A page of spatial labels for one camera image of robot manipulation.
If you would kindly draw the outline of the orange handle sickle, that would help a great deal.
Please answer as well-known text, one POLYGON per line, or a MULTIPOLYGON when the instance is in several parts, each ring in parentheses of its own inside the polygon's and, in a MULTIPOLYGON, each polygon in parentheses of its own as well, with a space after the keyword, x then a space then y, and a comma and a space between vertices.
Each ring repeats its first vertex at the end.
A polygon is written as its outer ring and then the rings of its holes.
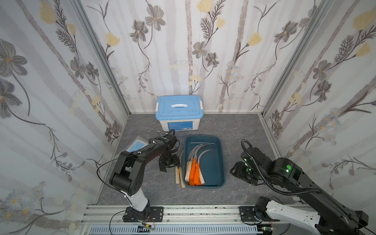
POLYGON ((208 153, 208 152, 210 152, 210 151, 212 151, 212 150, 210 149, 210 150, 205 150, 205 151, 203 151, 203 152, 199 155, 199 157, 198 157, 198 159, 197 159, 197 161, 196 161, 195 173, 194 173, 194 176, 193 176, 193 185, 194 185, 194 186, 201 186, 200 181, 199 181, 199 171, 201 170, 201 169, 200 169, 200 161, 201 161, 201 158, 202 158, 206 153, 208 153))
POLYGON ((199 144, 190 152, 190 159, 187 162, 186 171, 186 180, 190 186, 201 186, 205 184, 199 161, 207 151, 202 152, 200 155, 198 155, 198 153, 207 146, 208 144, 199 144))

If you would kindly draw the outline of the wooden handle sickle group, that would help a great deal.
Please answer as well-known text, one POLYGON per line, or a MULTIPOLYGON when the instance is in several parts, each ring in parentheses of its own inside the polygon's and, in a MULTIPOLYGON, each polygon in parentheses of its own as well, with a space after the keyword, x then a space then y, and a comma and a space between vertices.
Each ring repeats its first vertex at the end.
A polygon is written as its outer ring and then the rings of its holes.
POLYGON ((196 147, 194 147, 191 152, 189 153, 189 159, 187 163, 187 173, 191 172, 193 159, 196 158, 198 151, 201 149, 203 144, 199 144, 196 147))

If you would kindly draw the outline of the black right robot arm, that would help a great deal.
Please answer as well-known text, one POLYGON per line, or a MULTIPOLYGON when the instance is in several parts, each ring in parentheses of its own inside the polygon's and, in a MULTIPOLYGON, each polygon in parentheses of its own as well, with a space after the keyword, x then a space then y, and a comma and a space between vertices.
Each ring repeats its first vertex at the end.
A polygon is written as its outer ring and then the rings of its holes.
POLYGON ((326 193, 288 158, 271 160, 256 147, 244 148, 230 173, 254 186, 266 185, 285 196, 298 196, 313 210, 303 211, 260 197, 253 208, 258 220, 270 218, 299 226, 316 235, 362 235, 368 215, 354 211, 326 193))

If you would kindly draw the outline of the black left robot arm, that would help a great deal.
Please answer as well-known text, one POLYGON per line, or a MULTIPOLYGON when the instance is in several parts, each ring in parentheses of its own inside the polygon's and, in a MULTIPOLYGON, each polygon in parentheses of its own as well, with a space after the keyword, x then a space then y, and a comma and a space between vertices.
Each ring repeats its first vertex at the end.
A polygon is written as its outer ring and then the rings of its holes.
POLYGON ((110 175, 109 183, 124 195, 129 206, 123 212, 124 222, 143 222, 155 216, 154 208, 150 204, 143 190, 146 165, 159 157, 160 171, 166 172, 168 168, 179 165, 180 160, 176 154, 179 150, 175 147, 178 143, 173 134, 150 139, 148 145, 133 152, 123 151, 120 153, 115 167, 110 175))

